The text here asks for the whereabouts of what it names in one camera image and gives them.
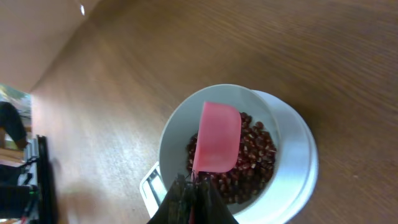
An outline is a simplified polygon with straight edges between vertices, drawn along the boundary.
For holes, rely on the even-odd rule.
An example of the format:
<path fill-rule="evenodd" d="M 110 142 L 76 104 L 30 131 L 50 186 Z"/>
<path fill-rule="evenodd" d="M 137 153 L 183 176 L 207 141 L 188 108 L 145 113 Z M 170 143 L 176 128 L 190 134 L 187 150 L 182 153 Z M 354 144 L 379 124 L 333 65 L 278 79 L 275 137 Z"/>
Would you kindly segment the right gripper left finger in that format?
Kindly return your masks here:
<path fill-rule="evenodd" d="M 193 183 L 179 174 L 169 188 L 158 211 L 147 224 L 190 224 L 195 202 Z"/>

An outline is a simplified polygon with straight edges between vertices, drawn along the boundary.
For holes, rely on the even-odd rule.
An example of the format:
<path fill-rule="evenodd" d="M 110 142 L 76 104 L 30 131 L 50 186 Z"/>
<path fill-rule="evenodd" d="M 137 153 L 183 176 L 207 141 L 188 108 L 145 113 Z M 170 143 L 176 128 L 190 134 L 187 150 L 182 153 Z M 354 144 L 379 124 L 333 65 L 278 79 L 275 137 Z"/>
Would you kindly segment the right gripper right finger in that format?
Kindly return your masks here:
<path fill-rule="evenodd" d="M 194 224 L 238 224 L 211 180 L 195 181 Z"/>

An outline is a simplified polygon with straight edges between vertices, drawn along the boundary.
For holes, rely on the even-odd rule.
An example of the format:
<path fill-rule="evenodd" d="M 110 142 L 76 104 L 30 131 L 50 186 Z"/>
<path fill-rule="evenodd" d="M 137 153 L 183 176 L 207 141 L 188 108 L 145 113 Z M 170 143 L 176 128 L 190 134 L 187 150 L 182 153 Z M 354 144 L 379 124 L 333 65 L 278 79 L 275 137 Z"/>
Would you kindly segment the pink measuring scoop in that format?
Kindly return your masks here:
<path fill-rule="evenodd" d="M 239 111 L 230 105 L 205 102 L 201 114 L 197 139 L 197 152 L 193 161 L 191 179 L 198 173 L 227 172 L 238 157 Z"/>

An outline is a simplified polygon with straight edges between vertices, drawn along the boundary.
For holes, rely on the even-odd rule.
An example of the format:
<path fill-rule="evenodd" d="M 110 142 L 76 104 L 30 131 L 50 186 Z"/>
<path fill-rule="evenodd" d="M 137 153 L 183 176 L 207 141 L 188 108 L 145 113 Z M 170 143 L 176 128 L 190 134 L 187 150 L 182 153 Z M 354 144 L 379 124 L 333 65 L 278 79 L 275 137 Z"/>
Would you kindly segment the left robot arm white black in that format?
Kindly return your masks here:
<path fill-rule="evenodd" d="M 9 167 L 1 182 L 1 218 L 21 223 L 58 223 L 57 197 L 47 138 L 37 136 L 25 149 L 20 166 Z"/>

